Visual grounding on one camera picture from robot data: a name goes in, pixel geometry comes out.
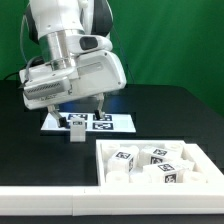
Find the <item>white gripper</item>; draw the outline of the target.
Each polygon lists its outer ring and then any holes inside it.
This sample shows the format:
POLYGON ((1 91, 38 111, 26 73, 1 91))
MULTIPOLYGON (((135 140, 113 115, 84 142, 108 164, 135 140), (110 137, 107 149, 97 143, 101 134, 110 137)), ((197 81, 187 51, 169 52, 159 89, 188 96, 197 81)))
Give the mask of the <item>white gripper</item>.
POLYGON ((125 73, 119 58, 112 52, 99 50, 80 55, 76 65, 69 68, 73 72, 69 75, 70 89, 68 91, 28 100, 23 90, 25 106, 30 110, 48 106, 48 112, 56 120, 57 125, 65 127, 66 118, 61 116, 54 105, 98 94, 98 107, 94 113, 97 120, 102 119, 104 117, 103 93, 122 89, 126 85, 125 73))

